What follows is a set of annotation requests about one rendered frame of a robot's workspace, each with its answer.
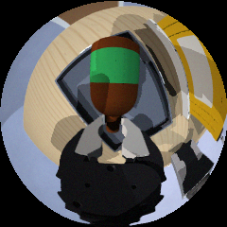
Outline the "brown bottle with green label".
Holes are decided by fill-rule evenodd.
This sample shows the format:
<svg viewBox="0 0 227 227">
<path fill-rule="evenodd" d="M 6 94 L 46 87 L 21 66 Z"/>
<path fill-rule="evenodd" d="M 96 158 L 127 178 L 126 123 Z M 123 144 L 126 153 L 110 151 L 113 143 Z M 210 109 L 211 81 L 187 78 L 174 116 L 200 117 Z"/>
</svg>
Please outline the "brown bottle with green label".
<svg viewBox="0 0 227 227">
<path fill-rule="evenodd" d="M 90 94 L 95 108 L 106 115 L 106 130 L 119 131 L 120 116 L 134 106 L 139 83 L 140 47 L 119 36 L 92 44 Z"/>
</svg>

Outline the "yellow divided crate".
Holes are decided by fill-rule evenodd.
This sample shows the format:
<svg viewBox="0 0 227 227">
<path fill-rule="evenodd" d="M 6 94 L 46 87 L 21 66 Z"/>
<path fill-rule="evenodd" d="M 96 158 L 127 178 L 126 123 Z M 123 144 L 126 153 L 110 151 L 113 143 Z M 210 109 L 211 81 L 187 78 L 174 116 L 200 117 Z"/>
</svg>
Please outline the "yellow divided crate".
<svg viewBox="0 0 227 227">
<path fill-rule="evenodd" d="M 178 20 L 167 15 L 157 25 L 173 43 L 183 63 L 189 112 L 217 141 L 227 114 L 227 98 L 216 63 L 199 38 Z"/>
</svg>

